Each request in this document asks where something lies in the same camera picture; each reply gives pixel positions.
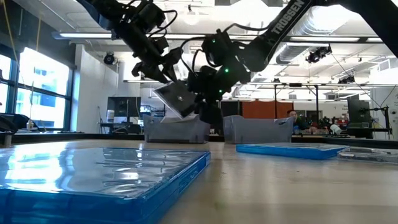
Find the computer monitor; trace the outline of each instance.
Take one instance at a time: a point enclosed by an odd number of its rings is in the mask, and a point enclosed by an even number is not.
[[[141,97],[108,97],[108,110],[114,110],[115,117],[140,117],[140,107]]]
[[[363,100],[348,100],[350,123],[372,123],[369,103]]]

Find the person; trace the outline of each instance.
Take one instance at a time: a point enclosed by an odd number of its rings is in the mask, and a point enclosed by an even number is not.
[[[293,130],[306,130],[309,128],[295,110],[288,110],[287,115],[294,118]]]

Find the workbench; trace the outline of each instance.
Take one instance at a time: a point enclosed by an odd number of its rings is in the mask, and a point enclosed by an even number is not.
[[[397,223],[398,166],[237,153],[235,145],[80,140],[24,144],[83,149],[135,147],[211,151],[211,164],[160,221],[179,223]]]

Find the gray bin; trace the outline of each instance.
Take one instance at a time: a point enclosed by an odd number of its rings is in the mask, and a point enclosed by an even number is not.
[[[202,122],[199,116],[174,123],[161,121],[162,118],[144,115],[146,142],[203,144],[208,140],[210,124]]]
[[[225,142],[259,144],[292,142],[294,118],[245,119],[234,115],[224,118]]]

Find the glass window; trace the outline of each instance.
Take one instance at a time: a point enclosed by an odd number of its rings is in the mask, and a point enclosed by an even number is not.
[[[63,128],[65,99],[37,92],[32,95],[30,90],[19,88],[16,113],[30,117],[41,128]]]
[[[8,86],[0,84],[0,113],[6,112]]]
[[[11,59],[0,55],[0,70],[3,79],[10,79]]]
[[[21,53],[19,83],[66,95],[69,68],[32,49]]]

